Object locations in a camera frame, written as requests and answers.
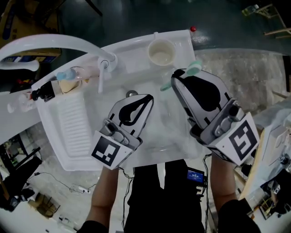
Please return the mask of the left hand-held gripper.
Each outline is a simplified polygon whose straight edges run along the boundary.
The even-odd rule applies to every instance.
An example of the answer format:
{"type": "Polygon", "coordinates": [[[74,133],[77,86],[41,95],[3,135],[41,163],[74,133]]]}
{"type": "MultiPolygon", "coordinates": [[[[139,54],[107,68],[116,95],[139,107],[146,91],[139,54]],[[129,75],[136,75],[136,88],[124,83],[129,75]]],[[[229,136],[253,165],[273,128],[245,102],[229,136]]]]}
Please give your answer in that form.
{"type": "Polygon", "coordinates": [[[139,136],[153,104],[154,98],[150,94],[118,101],[111,109],[109,119],[106,118],[103,127],[94,133],[91,156],[110,170],[118,168],[143,143],[139,136]]]}

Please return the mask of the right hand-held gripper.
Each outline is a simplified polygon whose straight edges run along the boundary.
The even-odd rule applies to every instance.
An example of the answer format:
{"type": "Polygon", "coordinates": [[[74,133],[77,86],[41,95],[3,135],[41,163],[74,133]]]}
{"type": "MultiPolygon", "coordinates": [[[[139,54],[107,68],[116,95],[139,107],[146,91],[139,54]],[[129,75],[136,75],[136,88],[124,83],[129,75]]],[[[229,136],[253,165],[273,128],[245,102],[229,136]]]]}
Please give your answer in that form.
{"type": "Polygon", "coordinates": [[[222,160],[241,165],[259,144],[251,113],[245,113],[224,82],[211,73],[187,75],[184,86],[204,111],[223,108],[204,130],[195,124],[190,135],[222,160]]]}

